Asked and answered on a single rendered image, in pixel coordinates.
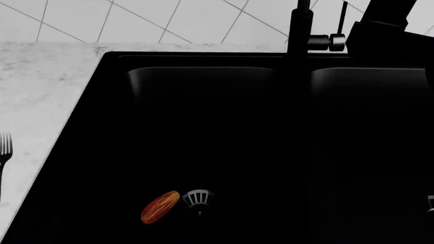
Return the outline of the black double-basin sink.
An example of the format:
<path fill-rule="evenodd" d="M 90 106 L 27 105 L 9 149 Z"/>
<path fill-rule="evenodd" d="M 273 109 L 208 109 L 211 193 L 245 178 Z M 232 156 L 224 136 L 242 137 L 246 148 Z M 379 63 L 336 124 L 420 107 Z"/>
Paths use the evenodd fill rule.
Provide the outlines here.
<path fill-rule="evenodd" d="M 1 244 L 434 244 L 434 89 L 409 62 L 109 52 Z"/>

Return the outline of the silver metal fork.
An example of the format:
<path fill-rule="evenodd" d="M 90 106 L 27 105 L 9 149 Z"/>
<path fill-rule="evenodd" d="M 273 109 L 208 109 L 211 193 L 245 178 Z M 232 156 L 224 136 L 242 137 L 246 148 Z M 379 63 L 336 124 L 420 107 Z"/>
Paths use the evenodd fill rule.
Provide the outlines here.
<path fill-rule="evenodd" d="M 0 133 L 0 200 L 1 200 L 1 182 L 5 164 L 13 155 L 12 136 L 9 132 Z"/>

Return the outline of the grey slotted drain strainer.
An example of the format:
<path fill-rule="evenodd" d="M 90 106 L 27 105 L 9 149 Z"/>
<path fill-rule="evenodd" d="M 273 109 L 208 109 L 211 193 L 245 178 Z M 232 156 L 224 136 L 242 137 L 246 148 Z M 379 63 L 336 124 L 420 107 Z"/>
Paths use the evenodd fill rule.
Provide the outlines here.
<path fill-rule="evenodd" d="M 182 196 L 191 217 L 205 219 L 211 216 L 214 205 L 214 193 L 210 190 L 190 190 Z"/>

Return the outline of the red-orange striped oval fruit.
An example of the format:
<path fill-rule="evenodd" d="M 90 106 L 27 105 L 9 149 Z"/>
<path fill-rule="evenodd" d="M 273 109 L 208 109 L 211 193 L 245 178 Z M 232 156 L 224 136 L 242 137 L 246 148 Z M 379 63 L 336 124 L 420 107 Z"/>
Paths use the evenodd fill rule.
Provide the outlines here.
<path fill-rule="evenodd" d="M 180 194 L 176 190 L 167 192 L 154 201 L 151 201 L 143 210 L 140 215 L 142 223 L 145 225 L 152 224 L 170 211 L 175 204 L 179 201 Z"/>

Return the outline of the black kitchen faucet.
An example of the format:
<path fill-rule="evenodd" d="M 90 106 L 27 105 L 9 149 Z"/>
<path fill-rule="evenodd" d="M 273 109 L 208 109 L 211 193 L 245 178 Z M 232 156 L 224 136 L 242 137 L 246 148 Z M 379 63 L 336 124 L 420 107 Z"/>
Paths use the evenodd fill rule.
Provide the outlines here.
<path fill-rule="evenodd" d="M 311 0 L 298 0 L 297 8 L 292 10 L 288 52 L 295 50 L 302 55 L 308 51 L 342 52 L 346 46 L 346 37 L 342 30 L 348 2 L 343 1 L 337 33 L 330 35 L 311 34 L 314 13 L 310 9 L 310 3 Z"/>

